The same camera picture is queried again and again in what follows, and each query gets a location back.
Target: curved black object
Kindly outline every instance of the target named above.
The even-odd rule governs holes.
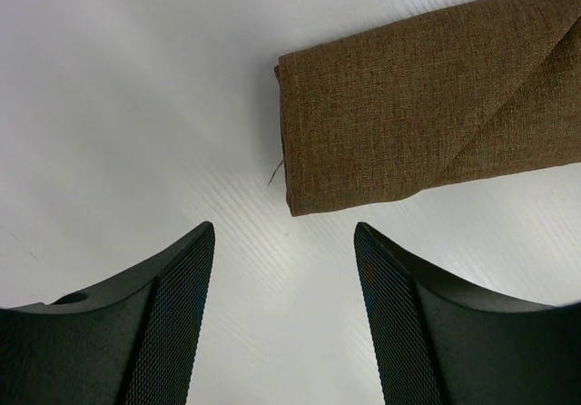
[[[581,303],[484,289],[366,223],[355,253],[386,404],[581,403]]]
[[[205,222],[51,305],[0,310],[0,403],[185,403],[213,249]]]

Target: tan woven fabric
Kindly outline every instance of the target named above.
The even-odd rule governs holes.
[[[581,0],[481,0],[281,57],[293,215],[581,162]]]

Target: brown fabric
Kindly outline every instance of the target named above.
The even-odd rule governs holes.
[[[293,215],[581,162],[581,0],[481,0],[281,57]]]

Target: white table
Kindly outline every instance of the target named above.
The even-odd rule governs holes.
[[[581,165],[291,218],[280,54],[470,0],[0,0],[0,305],[213,221],[190,403],[382,404],[357,221],[471,281],[581,298]]]

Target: mesh panel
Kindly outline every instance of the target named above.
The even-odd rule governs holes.
[[[359,227],[355,253],[386,404],[447,403],[414,281]]]
[[[206,231],[153,289],[150,318],[125,405],[185,403],[212,268],[214,235]]]

